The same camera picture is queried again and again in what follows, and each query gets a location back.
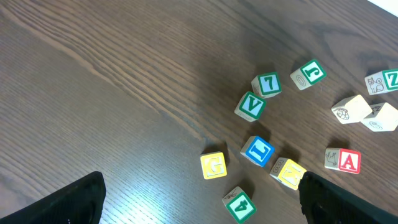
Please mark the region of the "green 4 block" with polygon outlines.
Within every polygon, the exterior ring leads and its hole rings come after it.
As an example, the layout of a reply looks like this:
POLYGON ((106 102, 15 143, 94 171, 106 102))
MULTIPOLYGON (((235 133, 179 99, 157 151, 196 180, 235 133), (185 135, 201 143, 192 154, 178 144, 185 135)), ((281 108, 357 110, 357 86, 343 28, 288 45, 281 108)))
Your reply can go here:
POLYGON ((237 223, 244 223, 257 212, 252 200, 239 186, 227 193, 222 198, 222 201, 237 223))

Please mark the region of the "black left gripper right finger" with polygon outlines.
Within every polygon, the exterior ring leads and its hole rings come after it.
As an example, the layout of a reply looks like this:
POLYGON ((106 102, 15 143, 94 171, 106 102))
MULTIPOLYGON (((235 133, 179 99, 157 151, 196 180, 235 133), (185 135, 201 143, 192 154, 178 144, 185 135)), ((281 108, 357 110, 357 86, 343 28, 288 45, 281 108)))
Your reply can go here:
POLYGON ((311 224, 396 224, 397 216, 323 177, 306 171, 298 186, 302 213, 311 224))

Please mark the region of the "green J block left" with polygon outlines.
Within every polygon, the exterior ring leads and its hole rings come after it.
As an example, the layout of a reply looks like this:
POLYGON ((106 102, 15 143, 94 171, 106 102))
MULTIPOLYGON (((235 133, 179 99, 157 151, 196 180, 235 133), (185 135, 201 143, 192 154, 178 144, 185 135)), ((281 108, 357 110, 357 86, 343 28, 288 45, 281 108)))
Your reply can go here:
POLYGON ((327 72, 317 59, 312 59, 290 74, 299 90, 309 88, 326 78, 327 72))

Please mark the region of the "red A block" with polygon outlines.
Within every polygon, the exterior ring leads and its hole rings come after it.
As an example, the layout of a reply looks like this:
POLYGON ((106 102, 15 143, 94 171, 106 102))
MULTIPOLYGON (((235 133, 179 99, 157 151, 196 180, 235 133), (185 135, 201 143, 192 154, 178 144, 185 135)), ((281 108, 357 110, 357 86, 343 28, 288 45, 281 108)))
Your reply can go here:
POLYGON ((326 148, 324 166, 351 174, 359 174, 361 170, 361 153, 343 148, 326 148))

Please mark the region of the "green Z block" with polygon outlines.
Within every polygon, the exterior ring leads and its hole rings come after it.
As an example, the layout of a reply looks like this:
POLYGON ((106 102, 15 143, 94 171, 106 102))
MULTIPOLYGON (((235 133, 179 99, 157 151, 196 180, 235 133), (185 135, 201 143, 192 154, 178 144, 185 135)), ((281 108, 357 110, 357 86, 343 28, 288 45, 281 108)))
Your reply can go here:
POLYGON ((382 70, 365 77, 364 81, 370 95, 397 91, 397 69, 382 70))

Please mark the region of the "blue L block lower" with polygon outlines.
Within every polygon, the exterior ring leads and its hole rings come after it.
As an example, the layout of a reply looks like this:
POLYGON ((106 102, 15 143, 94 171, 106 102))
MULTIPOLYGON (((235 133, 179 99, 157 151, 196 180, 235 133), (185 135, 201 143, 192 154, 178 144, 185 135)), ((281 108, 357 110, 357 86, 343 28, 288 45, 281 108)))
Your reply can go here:
POLYGON ((253 164, 264 167, 275 149, 267 141, 259 136, 251 136, 242 147, 240 154, 253 164))

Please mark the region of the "yellow block far left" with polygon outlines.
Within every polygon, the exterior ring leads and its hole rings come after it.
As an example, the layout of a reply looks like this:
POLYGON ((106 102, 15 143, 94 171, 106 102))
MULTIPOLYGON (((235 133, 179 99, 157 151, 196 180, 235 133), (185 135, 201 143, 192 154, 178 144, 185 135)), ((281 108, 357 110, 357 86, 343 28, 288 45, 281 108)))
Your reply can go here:
POLYGON ((226 161, 220 151, 200 156, 201 168, 205 180, 227 176, 226 161))

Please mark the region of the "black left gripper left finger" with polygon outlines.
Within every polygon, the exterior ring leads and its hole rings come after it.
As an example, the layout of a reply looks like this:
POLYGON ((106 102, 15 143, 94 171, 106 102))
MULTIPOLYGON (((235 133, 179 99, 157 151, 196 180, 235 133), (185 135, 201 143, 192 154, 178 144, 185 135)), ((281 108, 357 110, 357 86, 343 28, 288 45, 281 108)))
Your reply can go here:
POLYGON ((106 196, 101 172, 94 171, 41 200, 1 218, 1 224, 98 224, 106 196))

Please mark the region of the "yellow S block left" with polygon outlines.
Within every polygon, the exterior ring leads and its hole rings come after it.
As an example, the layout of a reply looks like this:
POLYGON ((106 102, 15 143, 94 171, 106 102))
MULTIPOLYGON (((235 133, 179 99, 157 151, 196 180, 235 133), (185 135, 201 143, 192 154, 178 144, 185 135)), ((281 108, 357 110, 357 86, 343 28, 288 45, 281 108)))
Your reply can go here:
POLYGON ((389 103, 371 105, 372 112, 361 123, 373 132, 395 131, 397 128, 397 109, 389 103))

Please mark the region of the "green V block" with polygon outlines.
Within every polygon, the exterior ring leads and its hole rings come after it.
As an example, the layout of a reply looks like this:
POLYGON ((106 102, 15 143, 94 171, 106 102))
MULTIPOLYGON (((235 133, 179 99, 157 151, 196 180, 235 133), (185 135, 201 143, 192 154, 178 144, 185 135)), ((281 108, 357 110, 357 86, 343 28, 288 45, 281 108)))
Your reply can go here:
POLYGON ((261 117, 267 102, 255 95, 253 92, 246 92, 236 106, 234 113, 246 121, 253 122, 261 117))

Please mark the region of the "green 7 block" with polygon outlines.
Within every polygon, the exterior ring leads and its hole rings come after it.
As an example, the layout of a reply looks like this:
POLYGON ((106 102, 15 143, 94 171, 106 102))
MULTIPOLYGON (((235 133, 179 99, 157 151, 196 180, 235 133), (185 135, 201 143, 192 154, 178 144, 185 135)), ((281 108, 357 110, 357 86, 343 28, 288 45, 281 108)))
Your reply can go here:
POLYGON ((272 98, 282 92, 277 72, 265 73, 257 75, 251 82, 254 94, 266 99, 272 98))

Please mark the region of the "yellow block beside R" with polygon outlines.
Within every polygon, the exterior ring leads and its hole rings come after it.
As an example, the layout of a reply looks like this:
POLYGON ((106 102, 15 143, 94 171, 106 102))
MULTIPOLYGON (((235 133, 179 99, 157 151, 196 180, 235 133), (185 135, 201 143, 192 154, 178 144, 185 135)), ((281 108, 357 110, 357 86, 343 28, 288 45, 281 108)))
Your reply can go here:
POLYGON ((286 187, 297 190, 306 171, 293 160, 279 157, 269 174, 286 187))

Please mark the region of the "yellow block near J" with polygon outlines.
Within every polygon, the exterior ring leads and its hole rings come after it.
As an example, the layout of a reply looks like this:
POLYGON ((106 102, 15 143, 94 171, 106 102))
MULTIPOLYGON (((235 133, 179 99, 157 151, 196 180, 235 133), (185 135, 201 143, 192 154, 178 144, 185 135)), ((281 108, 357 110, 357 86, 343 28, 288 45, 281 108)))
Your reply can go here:
POLYGON ((372 113, 372 108, 362 95, 345 98, 331 108, 341 124, 358 123, 372 113))

